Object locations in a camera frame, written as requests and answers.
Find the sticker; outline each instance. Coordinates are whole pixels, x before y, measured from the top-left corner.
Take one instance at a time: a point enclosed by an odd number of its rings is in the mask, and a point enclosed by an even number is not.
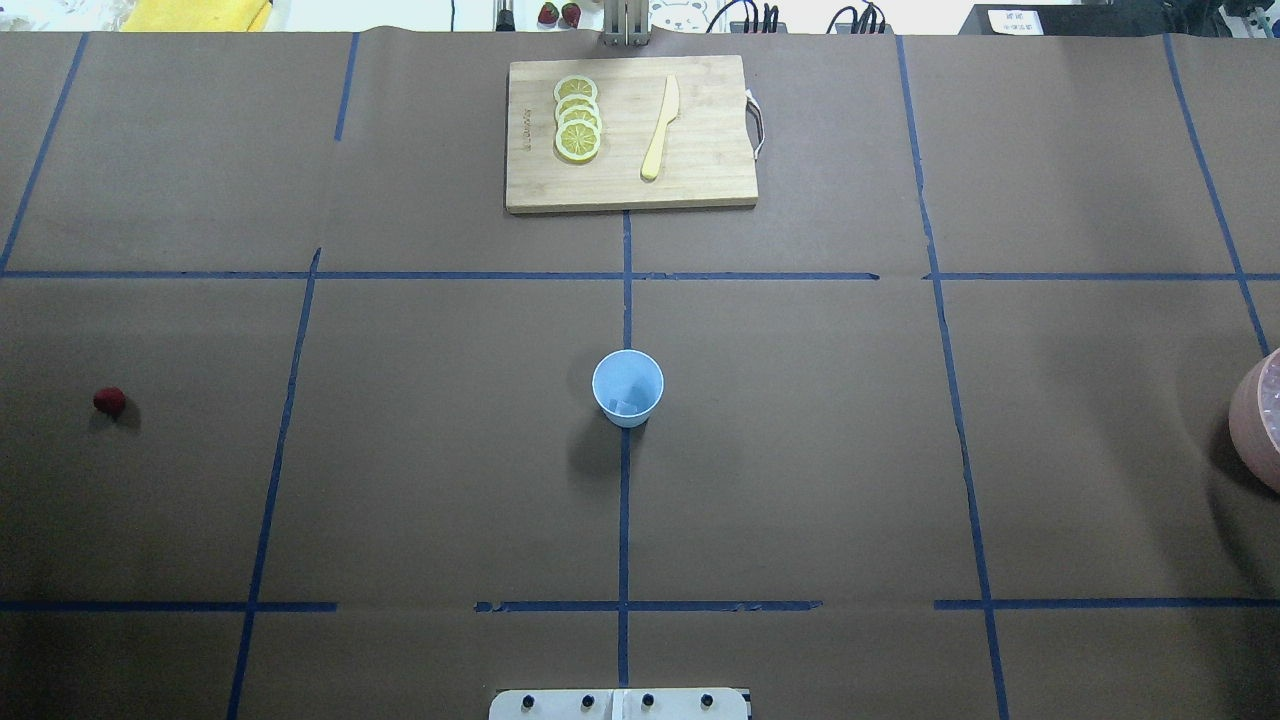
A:
[[[1000,35],[1044,35],[1036,10],[987,10],[987,18]]]

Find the wooden cutting board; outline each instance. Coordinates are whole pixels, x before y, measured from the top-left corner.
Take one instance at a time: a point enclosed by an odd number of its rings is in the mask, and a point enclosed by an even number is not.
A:
[[[556,83],[595,81],[604,123],[599,154],[575,165],[556,152]],[[667,76],[680,117],[667,128],[658,179],[640,179]],[[512,63],[507,95],[507,210],[575,213],[755,205],[742,58],[621,58]]]

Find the lemon slice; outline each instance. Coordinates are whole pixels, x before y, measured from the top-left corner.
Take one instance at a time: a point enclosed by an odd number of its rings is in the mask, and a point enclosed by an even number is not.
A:
[[[600,122],[600,113],[593,110],[590,105],[573,105],[568,108],[557,118],[556,126],[559,127],[572,120],[586,120],[595,126],[595,129],[604,129],[604,123]]]
[[[586,163],[600,151],[600,129],[589,120],[570,120],[556,131],[556,151],[570,163]]]
[[[590,108],[596,115],[600,114],[600,109],[595,105],[595,100],[591,100],[586,95],[566,95],[564,97],[561,97],[559,102],[556,104],[556,117],[559,118],[564,114],[564,110],[579,105]]]
[[[566,78],[561,78],[561,81],[556,83],[556,101],[559,102],[570,95],[585,95],[586,97],[595,100],[600,96],[600,91],[589,77],[568,76]]]

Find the blue tape line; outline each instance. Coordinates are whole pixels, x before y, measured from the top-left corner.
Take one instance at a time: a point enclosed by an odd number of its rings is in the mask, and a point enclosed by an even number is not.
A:
[[[244,689],[244,670],[248,667],[248,646],[253,639],[253,611],[244,612],[244,624],[241,625],[241,646],[236,653],[236,674],[232,676],[232,696],[227,701],[227,720],[236,720],[239,715],[241,692]]]
[[[637,281],[878,281],[874,273],[636,273]]]
[[[622,211],[622,347],[631,347],[631,210]],[[631,682],[631,428],[622,428],[618,491],[618,687]]]
[[[618,609],[618,687],[631,684],[631,616],[626,607]]]
[[[632,612],[809,612],[822,607],[820,600],[677,600],[632,601]]]
[[[1213,173],[1208,169],[1208,160],[1204,158],[1204,149],[1199,142],[1199,133],[1196,132],[1196,120],[1192,119],[1192,108],[1187,102],[1187,92],[1183,90],[1183,76],[1178,70],[1178,58],[1174,55],[1174,38],[1165,33],[1165,59],[1169,60],[1169,76],[1174,81],[1174,92],[1178,94],[1178,104],[1183,109],[1183,122],[1187,123],[1187,136],[1192,141],[1196,151],[1196,161],[1199,163],[1201,174],[1204,177],[1204,188],[1208,190],[1210,202],[1213,204],[1213,215],[1217,217],[1217,227],[1222,231],[1222,241],[1226,243],[1226,252],[1231,256],[1231,266],[1240,283],[1240,295],[1244,296],[1244,305],[1249,309],[1249,322],[1253,323],[1253,332],[1258,337],[1258,347],[1263,355],[1271,354],[1271,345],[1262,331],[1262,320],[1258,319],[1258,309],[1253,304],[1253,293],[1249,292],[1249,282],[1244,275],[1244,265],[1240,263],[1240,254],[1235,250],[1235,240],[1231,237],[1231,227],[1226,223],[1226,213],[1222,210],[1222,201],[1217,196],[1217,186],[1213,183]]]
[[[337,602],[259,602],[255,612],[337,612]]]
[[[266,566],[266,547],[271,537],[271,518],[275,514],[275,497],[280,488],[280,468],[284,465],[284,443],[289,434],[289,421],[293,419],[293,400],[297,396],[298,365],[302,361],[302,343],[307,337],[307,324],[311,320],[311,299],[316,288],[316,269],[320,266],[320,249],[311,256],[307,270],[307,290],[302,296],[302,313],[298,318],[298,333],[293,341],[293,360],[289,364],[289,384],[284,395],[284,409],[280,411],[280,432],[275,438],[275,459],[271,461],[271,479],[266,487],[266,503],[262,507],[262,527],[257,536],[257,555],[253,559],[253,577],[248,587],[250,609],[244,612],[244,625],[241,630],[239,655],[236,659],[236,675],[232,679],[232,696],[227,703],[227,720],[234,720],[239,714],[241,689],[244,685],[244,670],[248,666],[248,648],[253,639],[253,606],[257,605],[262,589],[262,570]]]
[[[899,74],[902,79],[902,101],[906,110],[906,131],[911,141],[911,163],[915,165],[915,191],[920,205],[920,223],[924,225],[924,237],[928,243],[929,274],[933,278],[933,302],[938,315],[938,332],[942,336],[942,359],[947,370],[947,387],[951,392],[951,414],[956,425],[956,434],[960,438],[960,461],[964,469],[965,495],[969,503],[969,532],[973,538],[973,555],[978,568],[978,587],[984,601],[991,600],[991,580],[987,574],[987,552],[982,539],[982,521],[978,516],[978,493],[973,486],[973,466],[969,461],[969,439],[965,434],[964,409],[960,405],[960,386],[956,380],[955,354],[951,348],[951,331],[947,327],[946,301],[942,295],[941,269],[938,266],[938,251],[933,238],[933,223],[929,220],[929,209],[924,202],[924,163],[920,155],[920,141],[915,127],[915,108],[911,101],[911,82],[906,69],[906,46],[902,36],[893,36],[897,44]],[[1000,657],[1000,639],[996,633],[996,614],[987,609],[987,651],[991,656],[991,675],[996,691],[996,708],[1000,720],[1009,720],[1009,700],[1005,692],[1004,661]]]
[[[471,270],[326,270],[316,274],[324,281],[620,281],[622,273],[525,273]]]
[[[14,279],[74,279],[74,281],[305,281],[298,272],[241,272],[241,270],[12,270],[4,274]]]
[[[0,612],[244,612],[247,602],[0,601]],[[259,612],[337,612],[337,602],[264,602]]]
[[[622,347],[631,348],[631,210],[622,211]]]
[[[54,114],[49,118],[49,127],[45,128],[45,138],[40,141],[40,150],[36,151],[36,161],[31,167],[31,174],[27,176],[27,187],[22,191],[22,200],[18,201],[18,211],[14,213],[13,224],[9,227],[9,237],[5,240],[4,250],[0,251],[0,273],[4,273],[5,268],[9,266],[9,256],[13,255],[13,246],[18,241],[18,233],[22,231],[22,219],[27,217],[27,205],[31,202],[31,193],[36,190],[36,181],[40,179],[41,168],[45,167],[49,146],[54,142],[58,120],[63,117],[63,109],[67,106],[67,96],[72,92],[72,83],[76,82],[76,73],[79,70],[87,45],[88,33],[82,32],[79,44],[76,45],[76,55],[72,58],[72,67],[67,69],[67,79],[63,81],[63,91],[58,95]]]
[[[1257,597],[1079,597],[1079,598],[1027,598],[1027,600],[938,600],[933,609],[956,610],[1160,610],[1160,609],[1219,609],[1260,607],[1280,609],[1277,598]]]
[[[618,687],[627,687],[630,670],[631,626],[627,618],[631,602],[631,428],[622,430],[622,461],[618,492]]]
[[[617,612],[622,607],[622,602],[612,600],[532,600],[498,605],[477,602],[475,611],[480,614]],[[818,607],[822,607],[820,600],[635,600],[626,603],[628,612],[808,612]]]
[[[338,105],[338,124],[333,128],[334,142],[342,142],[342,131],[347,127],[347,104],[351,101],[351,79],[356,74],[356,51],[360,50],[360,33],[351,33],[351,50],[347,51],[347,77],[342,81],[342,102]]]
[[[1083,282],[1220,282],[1235,281],[1231,273],[929,273],[923,279],[955,281],[1083,281]]]

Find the plastic cup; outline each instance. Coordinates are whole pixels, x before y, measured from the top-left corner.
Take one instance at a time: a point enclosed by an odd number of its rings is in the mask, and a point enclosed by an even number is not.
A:
[[[604,415],[620,428],[649,419],[662,400],[662,368],[639,350],[618,350],[604,356],[591,374],[591,392]]]

